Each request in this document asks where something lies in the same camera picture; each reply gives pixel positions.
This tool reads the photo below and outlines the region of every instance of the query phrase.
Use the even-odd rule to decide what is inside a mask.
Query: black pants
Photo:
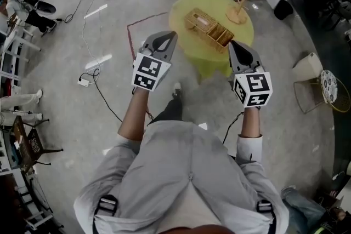
[[[39,16],[34,10],[29,12],[26,23],[38,27],[41,32],[46,32],[47,27],[55,25],[55,21]]]
[[[156,118],[154,118],[154,120],[152,120],[149,123],[149,125],[157,121],[163,121],[163,120],[182,121],[182,113],[183,113],[182,100],[180,98],[175,98],[168,103],[165,110],[163,110],[159,115],[157,115]]]

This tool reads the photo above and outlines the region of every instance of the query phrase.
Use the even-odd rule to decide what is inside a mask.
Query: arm
[[[74,203],[77,220],[85,233],[91,234],[96,207],[100,198],[113,190],[115,194],[122,179],[137,156],[144,133],[145,113],[149,92],[137,88],[126,116],[118,130],[117,144],[104,157]]]
[[[241,134],[237,140],[236,161],[259,197],[272,203],[276,215],[276,234],[283,234],[288,226],[289,213],[274,185],[266,177],[261,159],[259,111],[256,107],[245,108]]]
[[[144,135],[146,109],[149,91],[136,88],[118,134],[126,139],[141,141]]]

